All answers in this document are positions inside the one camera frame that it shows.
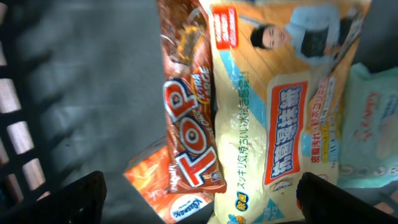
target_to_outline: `plastic packaging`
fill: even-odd
[[[211,14],[216,143],[228,183],[209,223],[303,219],[302,174],[337,183],[340,98],[369,1],[202,4]]]
[[[170,192],[225,192],[211,109],[213,69],[208,16],[196,0],[158,0]]]
[[[213,197],[203,193],[167,193],[170,159],[165,144],[166,140],[162,139],[145,149],[131,161],[131,168],[124,176],[165,223],[177,223],[209,204]]]
[[[370,74],[353,65],[345,92],[339,187],[398,180],[398,68]]]

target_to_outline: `blue stripe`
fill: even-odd
[[[239,68],[236,66],[232,55],[227,50],[220,50],[220,56],[224,63],[224,67],[228,73],[229,79],[235,88],[239,91],[239,79],[242,76]],[[267,129],[267,105],[263,102],[259,95],[249,86],[249,109],[260,124]]]

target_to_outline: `wet wipe package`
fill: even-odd
[[[168,194],[169,152],[166,140],[149,146],[135,157],[124,176],[165,223],[177,223],[213,201],[210,194]]]
[[[218,156],[209,223],[304,219],[304,172],[338,179],[341,100],[369,1],[202,0],[210,16]]]
[[[225,192],[211,116],[214,83],[208,16],[197,0],[157,4],[170,192]]]
[[[353,65],[345,92],[339,187],[398,180],[398,68],[370,74]]]

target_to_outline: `brown candy bar package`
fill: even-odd
[[[213,125],[208,16],[196,0],[157,0],[170,193],[226,191]]]

